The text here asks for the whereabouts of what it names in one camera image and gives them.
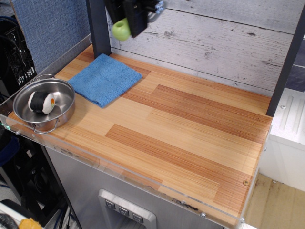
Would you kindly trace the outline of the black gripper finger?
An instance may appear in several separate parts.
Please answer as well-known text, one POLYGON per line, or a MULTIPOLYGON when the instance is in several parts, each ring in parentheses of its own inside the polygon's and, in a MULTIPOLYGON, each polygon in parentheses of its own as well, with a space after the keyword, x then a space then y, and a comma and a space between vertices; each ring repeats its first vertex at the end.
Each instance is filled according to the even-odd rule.
POLYGON ((141 0, 126 1, 126 17, 133 38, 147 28, 148 12, 144 9, 141 0))
POLYGON ((123 0, 105 0, 104 3, 113 23, 126 17, 123 8, 123 0))

